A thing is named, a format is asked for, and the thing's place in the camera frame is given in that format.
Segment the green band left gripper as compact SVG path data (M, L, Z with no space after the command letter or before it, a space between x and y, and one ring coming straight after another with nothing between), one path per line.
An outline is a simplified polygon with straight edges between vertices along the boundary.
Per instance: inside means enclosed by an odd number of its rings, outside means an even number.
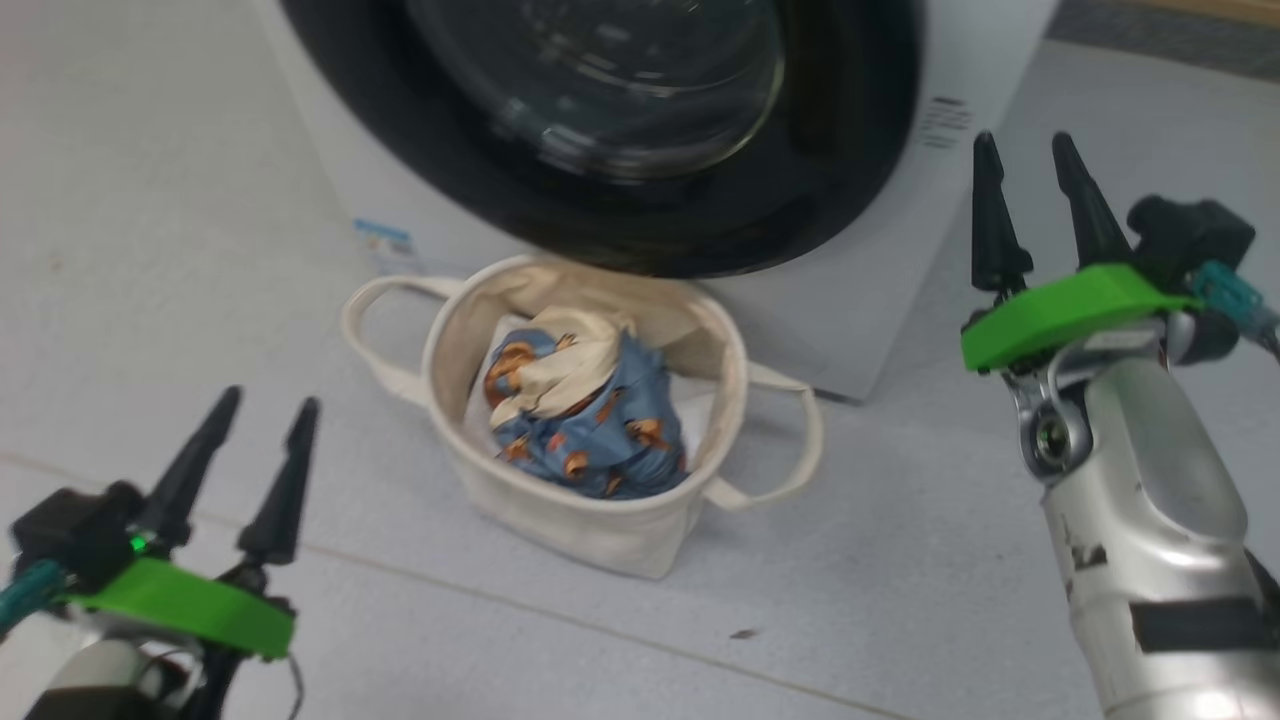
M242 398L239 386L223 392L148 493L134 533L155 551L189 542L189 515L215 452L230 433ZM316 397L300 406L283 445L284 461L237 548L255 566L294 561L321 407ZM225 646L265 660L284 659L294 637L294 616L260 594L193 574L160 559L137 559L92 594L65 593L61 601L84 610L140 621L146 626Z

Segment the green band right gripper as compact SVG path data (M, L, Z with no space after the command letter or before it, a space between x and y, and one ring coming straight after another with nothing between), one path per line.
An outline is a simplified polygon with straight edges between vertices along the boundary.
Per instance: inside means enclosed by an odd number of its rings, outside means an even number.
M1133 249L1068 132L1053 135L1052 156L1082 270L1025 290L1034 263L1012 227L995 137L982 131L974 140L972 287L1014 296L963 328L963 361L969 372L1004 372L1101 331L1160 313L1201 309L1198 299L1165 293L1128 265Z

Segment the washing machine glass door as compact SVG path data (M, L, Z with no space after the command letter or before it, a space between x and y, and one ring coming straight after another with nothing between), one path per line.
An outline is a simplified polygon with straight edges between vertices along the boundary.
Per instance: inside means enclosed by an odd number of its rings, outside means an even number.
M612 270L745 274L908 141L913 0L276 0L337 97L485 223Z

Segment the white front-load washing machine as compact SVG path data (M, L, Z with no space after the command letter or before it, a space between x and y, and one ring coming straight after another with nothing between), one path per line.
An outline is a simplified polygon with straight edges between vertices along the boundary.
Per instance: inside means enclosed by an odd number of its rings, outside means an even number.
M874 387L968 195L972 141L1004 119L1061 3L913 1L922 50L916 104L899 164L873 202L832 238L786 263L675 278L692 281L727 307L755 360L847 401L865 398ZM524 252L573 260L485 223L412 173L337 97L276 0L250 5L352 224L364 218L408 232L420 275L466 277ZM954 149L915 142L919 108L933 96L969 104L970 140Z

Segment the cream canvas laundry basket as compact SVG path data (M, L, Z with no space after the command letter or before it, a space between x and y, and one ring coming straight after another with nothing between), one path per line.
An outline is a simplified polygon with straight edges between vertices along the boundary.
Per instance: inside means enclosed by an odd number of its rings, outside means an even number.
M389 395L422 410L476 510L568 559L659 579L704 503L742 511L806 487L815 391L751 363L724 307L680 281L518 256L461 279L387 275L340 314ZM795 393L795 468L750 495L721 468L751 386Z

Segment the black text notice label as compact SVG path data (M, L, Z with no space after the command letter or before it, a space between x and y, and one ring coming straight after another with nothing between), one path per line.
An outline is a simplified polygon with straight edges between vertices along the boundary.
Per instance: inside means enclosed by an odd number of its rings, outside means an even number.
M915 142L927 149L954 149L972 138L972 126L973 114L965 100L928 97L918 111Z

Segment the blue energy label sticker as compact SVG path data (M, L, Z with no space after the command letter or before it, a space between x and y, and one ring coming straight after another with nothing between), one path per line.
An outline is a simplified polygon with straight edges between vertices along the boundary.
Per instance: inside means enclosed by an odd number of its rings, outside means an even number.
M422 273L413 238L408 232L364 218L353 219L353 228L379 275Z

